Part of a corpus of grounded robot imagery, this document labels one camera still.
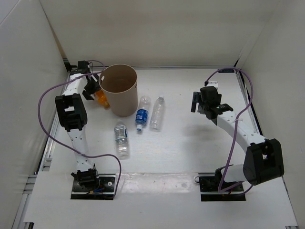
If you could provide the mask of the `orange plastic bottle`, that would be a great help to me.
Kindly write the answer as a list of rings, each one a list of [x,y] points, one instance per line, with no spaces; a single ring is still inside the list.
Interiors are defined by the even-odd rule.
[[[105,93],[103,92],[103,90],[99,90],[95,93],[95,97],[97,99],[97,102],[102,105],[104,108],[109,108],[109,102],[106,98]]]

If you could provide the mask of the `clear unlabelled plastic bottle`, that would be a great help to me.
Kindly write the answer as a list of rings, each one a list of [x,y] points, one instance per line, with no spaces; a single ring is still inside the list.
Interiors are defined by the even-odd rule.
[[[152,116],[150,120],[150,129],[153,131],[160,131],[162,127],[163,117],[165,111],[165,100],[164,96],[160,95],[158,99],[155,101]]]

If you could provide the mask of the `blue label plastic bottle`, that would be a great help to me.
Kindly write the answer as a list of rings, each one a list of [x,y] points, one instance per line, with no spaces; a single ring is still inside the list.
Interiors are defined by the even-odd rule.
[[[151,99],[148,96],[140,98],[139,106],[136,112],[135,123],[136,130],[141,132],[147,124]]]

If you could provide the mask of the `clear white-label plastic bottle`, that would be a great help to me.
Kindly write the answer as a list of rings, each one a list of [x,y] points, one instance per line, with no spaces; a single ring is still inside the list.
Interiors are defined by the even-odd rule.
[[[126,125],[119,120],[114,127],[115,146],[118,158],[124,160],[130,157],[129,139]]]

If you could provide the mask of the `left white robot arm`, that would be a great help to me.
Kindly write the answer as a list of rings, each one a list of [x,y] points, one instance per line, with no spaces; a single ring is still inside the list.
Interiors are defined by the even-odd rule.
[[[100,178],[95,164],[85,157],[89,150],[85,134],[88,117],[82,98],[87,101],[95,99],[94,94],[101,89],[97,77],[97,74],[91,74],[88,61],[79,61],[70,73],[70,83],[64,93],[55,97],[59,122],[67,132],[73,150],[76,150],[76,171],[71,175],[78,185],[88,191],[99,188]]]

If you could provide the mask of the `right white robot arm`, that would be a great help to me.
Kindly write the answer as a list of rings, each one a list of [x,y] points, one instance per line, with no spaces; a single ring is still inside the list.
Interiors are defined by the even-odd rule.
[[[214,186],[225,192],[243,182],[252,186],[284,175],[282,147],[278,140],[267,139],[247,126],[228,104],[221,103],[221,94],[214,86],[193,93],[191,112],[205,115],[233,138],[229,159],[214,175]],[[230,159],[235,145],[245,152],[244,163],[232,165]]]

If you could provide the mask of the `brown cylindrical bin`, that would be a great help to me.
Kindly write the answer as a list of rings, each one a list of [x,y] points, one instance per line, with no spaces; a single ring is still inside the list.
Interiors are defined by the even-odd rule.
[[[129,65],[107,67],[99,77],[110,109],[119,117],[131,116],[138,107],[137,73]]]

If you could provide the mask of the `right blue corner label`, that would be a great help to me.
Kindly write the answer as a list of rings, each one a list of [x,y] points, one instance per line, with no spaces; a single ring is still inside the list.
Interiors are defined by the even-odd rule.
[[[219,69],[218,73],[234,73],[234,69]]]

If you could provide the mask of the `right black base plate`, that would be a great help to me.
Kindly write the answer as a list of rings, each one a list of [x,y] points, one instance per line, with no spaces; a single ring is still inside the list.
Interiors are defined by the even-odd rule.
[[[215,180],[214,174],[199,173],[194,177],[194,181],[199,185],[202,202],[246,201],[242,184],[239,184],[224,193],[219,193],[218,183]]]

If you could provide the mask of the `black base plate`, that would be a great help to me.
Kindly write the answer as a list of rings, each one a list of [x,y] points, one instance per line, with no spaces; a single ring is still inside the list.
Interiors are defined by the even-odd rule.
[[[93,187],[83,187],[73,181],[70,199],[74,200],[113,200],[115,188],[115,174],[99,174],[99,180]]]
[[[194,181],[199,185],[202,202],[246,201],[242,184],[239,184],[224,193],[219,193],[218,183],[215,180],[214,174],[199,173],[194,177]]]

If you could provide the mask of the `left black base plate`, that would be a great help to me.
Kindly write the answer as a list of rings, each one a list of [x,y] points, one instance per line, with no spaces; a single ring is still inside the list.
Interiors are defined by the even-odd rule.
[[[99,180],[93,187],[83,187],[73,181],[70,199],[74,200],[113,200],[115,188],[115,174],[99,174]]]

